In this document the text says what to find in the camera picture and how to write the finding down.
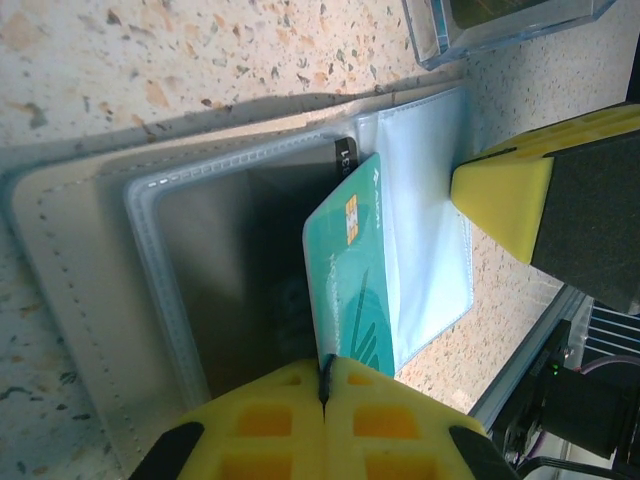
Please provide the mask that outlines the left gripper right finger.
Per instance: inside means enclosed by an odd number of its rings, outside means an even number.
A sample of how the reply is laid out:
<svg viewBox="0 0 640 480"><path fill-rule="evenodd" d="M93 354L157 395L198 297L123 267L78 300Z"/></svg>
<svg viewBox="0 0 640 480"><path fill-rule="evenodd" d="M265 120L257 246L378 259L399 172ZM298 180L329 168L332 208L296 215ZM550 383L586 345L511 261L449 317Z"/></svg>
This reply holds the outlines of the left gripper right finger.
<svg viewBox="0 0 640 480"><path fill-rule="evenodd" d="M323 369L328 479L515 479L482 425L350 358Z"/></svg>

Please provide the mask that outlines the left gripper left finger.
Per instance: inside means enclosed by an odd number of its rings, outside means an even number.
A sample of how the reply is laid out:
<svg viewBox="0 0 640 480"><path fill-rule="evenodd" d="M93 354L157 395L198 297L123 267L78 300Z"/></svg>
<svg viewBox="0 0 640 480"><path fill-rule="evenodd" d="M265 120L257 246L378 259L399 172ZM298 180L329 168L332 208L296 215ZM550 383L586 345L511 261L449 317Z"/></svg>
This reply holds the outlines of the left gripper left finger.
<svg viewBox="0 0 640 480"><path fill-rule="evenodd" d="M321 479L324 416L314 360L300 360L183 415L136 479Z"/></svg>

